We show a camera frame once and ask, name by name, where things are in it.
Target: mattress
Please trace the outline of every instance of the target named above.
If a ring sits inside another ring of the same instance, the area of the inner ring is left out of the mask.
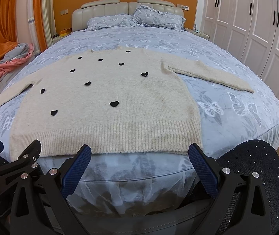
[[[199,105],[207,156],[219,158],[251,139],[264,140],[275,149],[279,147],[279,100],[270,88],[230,53],[187,31],[143,26],[77,31],[36,57],[7,87],[64,56],[118,45],[202,60],[208,66],[233,73],[250,83],[254,94],[180,75]],[[4,143],[0,155],[8,161],[10,128],[27,92],[0,107],[0,140]],[[44,157],[39,158],[38,163],[47,172],[50,168],[59,168],[69,157]],[[185,155],[92,155],[74,194],[67,200],[82,214],[134,217],[177,208],[193,186],[195,177],[193,166]]]

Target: blue floral bed sheet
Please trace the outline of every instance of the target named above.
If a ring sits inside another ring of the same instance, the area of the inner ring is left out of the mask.
[[[40,54],[7,87],[64,56],[91,48],[112,49],[118,45],[199,59],[250,83],[254,94],[180,75],[199,105],[204,153],[207,156],[219,158],[251,139],[264,140],[275,149],[279,147],[279,100],[270,88],[230,53],[186,31],[143,26],[77,31]],[[27,91],[0,107],[0,140],[4,143],[1,156],[8,161],[10,128],[26,94]],[[47,172],[52,167],[59,168],[69,157],[39,158],[38,163]],[[86,215],[140,216],[177,208],[195,176],[188,157],[183,155],[93,155],[74,194],[67,200],[76,211]]]

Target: beige knit sweater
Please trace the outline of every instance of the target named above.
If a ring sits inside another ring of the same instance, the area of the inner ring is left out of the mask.
[[[202,147],[198,105],[175,72],[253,92],[242,79],[201,61],[142,48],[88,50],[1,93],[0,106],[33,85],[11,128],[11,159],[35,139],[41,156],[73,155],[83,144],[94,154],[186,154],[192,143]]]

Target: floral pillow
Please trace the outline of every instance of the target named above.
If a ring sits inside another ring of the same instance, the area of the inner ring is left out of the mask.
[[[119,14],[112,16],[93,17],[87,22],[85,31],[99,30],[111,27],[136,26],[133,15]]]
[[[185,18],[170,12],[161,12],[145,5],[139,5],[134,12],[133,20],[144,26],[184,30]]]

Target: white wardrobe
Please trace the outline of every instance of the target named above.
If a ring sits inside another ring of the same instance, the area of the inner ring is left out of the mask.
[[[279,99],[279,0],[205,0],[201,31]]]

